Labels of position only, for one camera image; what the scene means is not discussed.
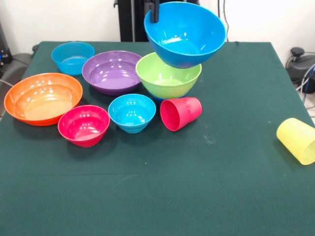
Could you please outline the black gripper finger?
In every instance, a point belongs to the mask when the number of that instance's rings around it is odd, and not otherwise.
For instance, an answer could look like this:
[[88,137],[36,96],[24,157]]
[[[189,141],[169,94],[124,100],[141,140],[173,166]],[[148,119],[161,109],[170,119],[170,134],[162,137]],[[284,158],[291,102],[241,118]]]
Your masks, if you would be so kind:
[[149,1],[149,7],[151,10],[151,23],[157,23],[159,21],[159,3],[160,0]]

